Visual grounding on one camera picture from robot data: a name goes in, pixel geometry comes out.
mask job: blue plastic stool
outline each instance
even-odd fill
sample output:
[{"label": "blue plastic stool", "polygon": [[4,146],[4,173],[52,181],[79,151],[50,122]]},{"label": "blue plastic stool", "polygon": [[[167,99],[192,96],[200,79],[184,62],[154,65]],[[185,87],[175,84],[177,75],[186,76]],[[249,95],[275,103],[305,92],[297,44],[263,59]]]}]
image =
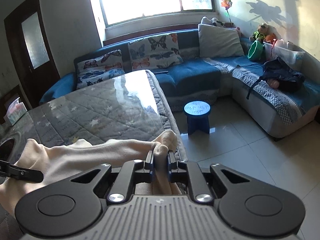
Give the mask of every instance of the blue plastic stool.
[{"label": "blue plastic stool", "polygon": [[184,106],[184,113],[188,122],[188,135],[193,134],[196,130],[210,133],[208,118],[210,112],[210,105],[203,101],[193,101]]}]

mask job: triangular cutout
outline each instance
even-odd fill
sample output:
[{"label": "triangular cutout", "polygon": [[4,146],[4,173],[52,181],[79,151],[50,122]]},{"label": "triangular cutout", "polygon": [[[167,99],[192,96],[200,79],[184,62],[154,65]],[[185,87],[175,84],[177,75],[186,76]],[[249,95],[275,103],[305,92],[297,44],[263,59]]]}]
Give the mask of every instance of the triangular cutout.
[{"label": "triangular cutout", "polygon": [[245,179],[237,174],[234,174],[231,171],[227,171],[227,170],[221,170],[221,171],[228,178],[228,180],[233,184],[250,182],[248,179]]},{"label": "triangular cutout", "polygon": [[99,171],[100,170],[90,171],[90,172],[88,172],[88,173],[86,173],[84,175],[81,175],[80,177],[72,179],[71,182],[88,184],[94,179],[94,177],[99,173]]}]

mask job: tile floor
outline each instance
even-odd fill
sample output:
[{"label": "tile floor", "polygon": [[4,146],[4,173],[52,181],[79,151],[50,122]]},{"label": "tile floor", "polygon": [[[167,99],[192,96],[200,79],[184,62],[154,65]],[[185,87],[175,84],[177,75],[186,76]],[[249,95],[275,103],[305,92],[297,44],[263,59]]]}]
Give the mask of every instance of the tile floor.
[{"label": "tile floor", "polygon": [[274,142],[232,98],[219,98],[209,116],[210,135],[187,134],[183,112],[174,113],[188,158],[200,166],[221,163],[296,194],[307,213],[299,231],[320,239],[320,124],[313,121]]}]

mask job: backpack strap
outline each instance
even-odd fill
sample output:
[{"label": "backpack strap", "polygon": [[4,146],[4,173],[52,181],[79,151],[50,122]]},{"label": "backpack strap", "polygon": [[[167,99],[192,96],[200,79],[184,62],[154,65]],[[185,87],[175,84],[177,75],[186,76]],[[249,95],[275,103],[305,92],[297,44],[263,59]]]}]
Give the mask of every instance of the backpack strap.
[{"label": "backpack strap", "polygon": [[254,88],[256,85],[258,85],[262,79],[263,79],[263,77],[259,77],[259,79],[258,79],[255,83],[253,83],[252,86],[249,88],[248,95],[247,95],[247,99],[248,99],[248,100],[249,100],[249,96],[250,96],[253,88]]}]

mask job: beige cloth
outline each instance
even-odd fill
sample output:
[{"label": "beige cloth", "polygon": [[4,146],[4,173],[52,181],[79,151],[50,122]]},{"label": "beige cloth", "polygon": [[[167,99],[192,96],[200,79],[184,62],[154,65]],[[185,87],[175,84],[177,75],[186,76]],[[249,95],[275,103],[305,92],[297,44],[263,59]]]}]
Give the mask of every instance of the beige cloth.
[{"label": "beige cloth", "polygon": [[[59,180],[68,178],[102,163],[113,167],[121,167],[123,163],[141,159],[145,160],[148,151],[153,151],[154,160],[165,162],[168,150],[177,148],[177,136],[172,130],[166,130],[152,142],[110,139],[106,143],[91,145],[84,139],[69,146],[47,148],[34,139],[27,144],[15,165],[40,170],[44,174],[41,183],[28,183],[8,178],[0,185],[0,204],[14,216],[14,208],[25,194]],[[136,186],[136,194],[170,195],[181,194],[178,186],[169,183],[163,171],[156,171],[156,179],[152,184],[140,183]]]}]

